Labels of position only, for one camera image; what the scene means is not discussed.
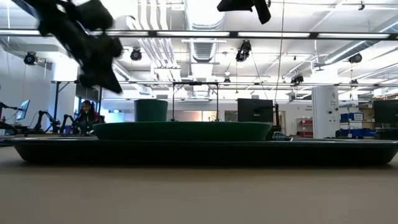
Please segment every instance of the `white column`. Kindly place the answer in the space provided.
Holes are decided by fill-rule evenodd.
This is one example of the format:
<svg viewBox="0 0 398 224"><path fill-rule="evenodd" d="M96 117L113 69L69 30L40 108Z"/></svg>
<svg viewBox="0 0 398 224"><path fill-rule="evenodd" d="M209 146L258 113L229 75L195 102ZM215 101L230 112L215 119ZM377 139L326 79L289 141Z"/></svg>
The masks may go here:
<svg viewBox="0 0 398 224"><path fill-rule="evenodd" d="M337 86L317 86L312 89L314 138L335 137L340 129Z"/></svg>
<svg viewBox="0 0 398 224"><path fill-rule="evenodd" d="M53 81L75 81L77 79L78 64L74 60L68 58L59 62L55 62L52 66L51 75ZM64 83L60 84L60 89L63 88L64 85ZM56 84L51 84L50 92L49 112L53 116ZM75 95L76 84L74 83L68 84L62 89L62 91L60 91L58 95L57 119L61 122L63 120L63 115L73 115Z"/></svg>

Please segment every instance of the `black monitor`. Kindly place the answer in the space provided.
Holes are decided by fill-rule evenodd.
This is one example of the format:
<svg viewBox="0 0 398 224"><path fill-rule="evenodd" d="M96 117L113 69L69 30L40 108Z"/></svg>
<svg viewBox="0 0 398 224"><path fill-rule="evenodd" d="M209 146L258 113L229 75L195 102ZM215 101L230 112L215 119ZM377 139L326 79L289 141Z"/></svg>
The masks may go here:
<svg viewBox="0 0 398 224"><path fill-rule="evenodd" d="M373 101L374 122L384 124L398 123L398 100Z"/></svg>
<svg viewBox="0 0 398 224"><path fill-rule="evenodd" d="M25 119L25 117L26 117L26 112L27 112L27 109L28 109L28 107L29 107L29 103L30 103L30 100L26 100L26 101L24 101L24 102L21 104L20 109L22 109L22 110L18 111L18 114L17 114L17 121L20 121L20 120Z"/></svg>
<svg viewBox="0 0 398 224"><path fill-rule="evenodd" d="M274 122L272 100L238 99L238 121Z"/></svg>

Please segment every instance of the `ceiling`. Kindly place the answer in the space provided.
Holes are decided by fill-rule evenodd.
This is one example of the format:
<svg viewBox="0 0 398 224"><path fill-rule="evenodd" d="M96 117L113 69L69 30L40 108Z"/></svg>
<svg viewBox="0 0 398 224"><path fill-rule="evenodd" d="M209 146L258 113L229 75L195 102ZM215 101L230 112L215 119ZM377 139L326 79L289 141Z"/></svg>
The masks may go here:
<svg viewBox="0 0 398 224"><path fill-rule="evenodd" d="M129 0L118 0L118 4L112 0L102 0L111 14L116 18L114 29L126 30L125 17L121 15L131 14ZM248 30L248 31L295 31L295 32L374 32L374 28L398 15L398 2L394 0L366 0L366 7L359 11L358 0L272 0L270 11L272 19L261 25L255 12L227 12L224 19L223 30ZM149 21L150 9L148 0L147 17ZM167 24L170 30L185 30L185 12L182 0L167 0ZM203 14L208 13L207 8L197 9ZM9 0L0 0L0 28L2 29L34 29L36 20L26 12L19 9ZM45 45L54 45L62 50L57 40L51 37L11 37L12 46L18 52L23 52L28 46L39 46L39 57L55 60L57 54L41 49ZM135 38L122 38L126 49L140 47ZM346 40L251 40L252 54L244 63L237 63L235 56L241 39L227 39L225 43L218 44L212 62L218 63L212 68L211 75L215 80L224 78L224 73L229 72L233 82L276 82L277 77L289 78L288 74L297 65L306 61L312 55L328 55L350 43ZM181 77L191 75L192 69L189 62L192 61L188 44L181 39L172 39L172 47L175 58L181 68ZM338 62L334 68L338 70L339 78L350 80L363 74L372 73L380 68L392 65L398 58L398 41L380 42L361 52L363 61L357 64ZM132 75L135 73L149 74L151 60L144 50L142 60L132 61L129 54L119 58L119 63ZM304 68L311 66L305 63ZM305 77L310 77L313 70L298 71ZM375 82L395 77L395 71L380 73L373 77ZM259 88L258 86L244 86L242 89Z"/></svg>

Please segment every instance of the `desk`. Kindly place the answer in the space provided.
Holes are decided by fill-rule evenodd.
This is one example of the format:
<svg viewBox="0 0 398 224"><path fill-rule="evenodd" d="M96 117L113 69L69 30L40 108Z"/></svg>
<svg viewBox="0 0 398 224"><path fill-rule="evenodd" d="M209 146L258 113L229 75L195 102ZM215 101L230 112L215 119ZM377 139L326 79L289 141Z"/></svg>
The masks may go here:
<svg viewBox="0 0 398 224"><path fill-rule="evenodd" d="M28 166L0 148L3 223L396 224L398 158L378 169Z"/></svg>

